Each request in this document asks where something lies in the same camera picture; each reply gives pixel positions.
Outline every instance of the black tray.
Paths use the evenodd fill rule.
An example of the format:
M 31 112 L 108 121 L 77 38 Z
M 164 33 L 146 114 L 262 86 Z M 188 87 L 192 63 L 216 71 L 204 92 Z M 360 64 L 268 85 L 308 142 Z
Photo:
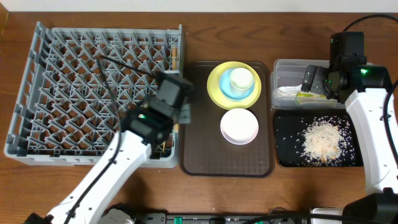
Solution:
M 220 121 L 227 110 L 217 106 L 207 92 L 210 72 L 223 62 L 195 62 L 184 77 L 195 85 L 190 97 L 191 123 L 183 126 L 180 165 L 190 175 L 265 177 L 274 168 L 271 148 L 270 78 L 268 68 L 259 62 L 244 62 L 261 80 L 259 99 L 249 108 L 259 122 L 259 132 L 249 144 L 228 142 L 220 131 Z
M 334 121 L 338 118 L 349 122 L 351 134 L 347 135 L 346 138 L 351 137 L 352 139 L 347 140 L 350 145 L 347 146 L 345 155 L 337 159 L 341 160 L 339 166 L 363 166 L 361 151 L 359 149 L 358 139 L 356 137 L 354 125 L 351 118 L 345 110 L 280 110 L 274 114 L 274 134 L 277 151 L 277 159 L 280 165 L 284 167 L 312 167 L 308 166 L 306 157 L 301 156 L 304 152 L 302 144 L 305 141 L 305 137 L 297 134 L 304 129 L 308 128 L 308 125 L 313 123 L 314 117 L 317 119 L 328 116 L 333 117 Z

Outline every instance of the wooden table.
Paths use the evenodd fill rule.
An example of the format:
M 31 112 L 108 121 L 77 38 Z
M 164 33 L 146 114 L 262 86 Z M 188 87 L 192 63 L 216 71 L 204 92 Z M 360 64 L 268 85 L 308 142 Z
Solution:
M 178 29 L 186 63 L 257 60 L 273 70 L 279 58 L 329 59 L 329 37 L 363 14 L 319 13 L 10 13 L 0 42 L 0 146 L 6 140 L 37 21 L 47 27 Z M 354 26 L 366 35 L 370 62 L 398 77 L 398 24 L 372 19 Z M 0 153 L 0 223 L 22 223 L 61 202 L 91 166 L 27 166 Z M 344 207 L 363 196 L 362 167 L 283 168 L 265 179 L 192 177 L 179 167 L 139 169 L 113 203 L 185 213 L 267 213 L 274 207 Z

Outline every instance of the brown tray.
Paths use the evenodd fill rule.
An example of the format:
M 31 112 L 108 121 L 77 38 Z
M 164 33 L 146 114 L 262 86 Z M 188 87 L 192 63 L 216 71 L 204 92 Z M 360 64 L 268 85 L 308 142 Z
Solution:
M 249 144 L 237 146 L 220 131 L 220 121 L 227 110 L 217 106 L 207 92 L 207 78 L 221 63 L 194 62 L 184 72 L 195 92 L 190 96 L 191 123 L 182 128 L 181 168 L 189 175 L 266 177 L 275 166 L 269 70 L 260 62 L 243 62 L 255 69 L 261 80 L 260 97 L 248 108 L 259 122 L 259 132 Z

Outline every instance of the plastic bin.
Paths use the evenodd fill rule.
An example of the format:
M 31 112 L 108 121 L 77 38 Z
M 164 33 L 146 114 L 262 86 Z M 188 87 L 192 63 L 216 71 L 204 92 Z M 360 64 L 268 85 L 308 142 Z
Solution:
M 327 100 L 325 98 L 296 98 L 296 96 L 284 96 L 278 93 L 277 89 L 281 86 L 297 86 L 302 84 L 308 65 L 329 67 L 329 61 L 294 59 L 280 59 L 275 61 L 274 72 L 271 73 L 272 107 L 280 109 L 344 109 L 345 105 L 338 103 L 337 100 Z
M 95 74 L 98 54 L 125 60 L 148 72 L 182 75 L 183 35 L 179 30 L 48 29 L 37 23 L 6 139 L 7 157 L 28 165 L 95 164 L 118 128 L 110 97 Z M 177 66 L 171 49 L 177 48 Z M 157 94 L 154 79 L 103 60 L 106 81 L 116 91 L 119 113 Z M 178 133 L 160 159 L 143 167 L 175 167 Z

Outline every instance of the white wall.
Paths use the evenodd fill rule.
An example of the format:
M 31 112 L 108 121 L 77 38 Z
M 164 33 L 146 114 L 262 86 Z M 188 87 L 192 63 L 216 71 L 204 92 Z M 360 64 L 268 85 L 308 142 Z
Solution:
M 398 12 L 398 0 L 0 0 L 12 11 Z

